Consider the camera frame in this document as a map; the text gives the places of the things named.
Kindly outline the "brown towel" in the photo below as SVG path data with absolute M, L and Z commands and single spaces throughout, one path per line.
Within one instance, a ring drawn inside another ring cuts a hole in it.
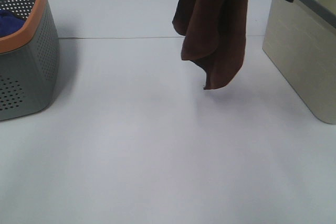
M 248 0 L 178 0 L 172 20 L 184 36 L 181 58 L 206 73 L 205 90 L 228 85 L 241 69 Z

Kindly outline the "blue towel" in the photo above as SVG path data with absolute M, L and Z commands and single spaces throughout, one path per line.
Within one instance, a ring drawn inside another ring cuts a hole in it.
M 17 32 L 23 27 L 24 23 L 25 20 L 21 17 L 1 9 L 1 38 Z

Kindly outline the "beige bin with grey rim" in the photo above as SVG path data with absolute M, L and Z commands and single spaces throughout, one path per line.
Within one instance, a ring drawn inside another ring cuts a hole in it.
M 335 0 L 271 0 L 263 50 L 312 114 L 335 124 Z

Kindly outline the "grey basket with orange rim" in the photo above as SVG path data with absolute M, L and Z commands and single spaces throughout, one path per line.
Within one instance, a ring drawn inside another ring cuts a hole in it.
M 48 0 L 1 0 L 1 10 L 22 20 L 1 36 L 1 121 L 34 114 L 52 101 L 59 39 Z

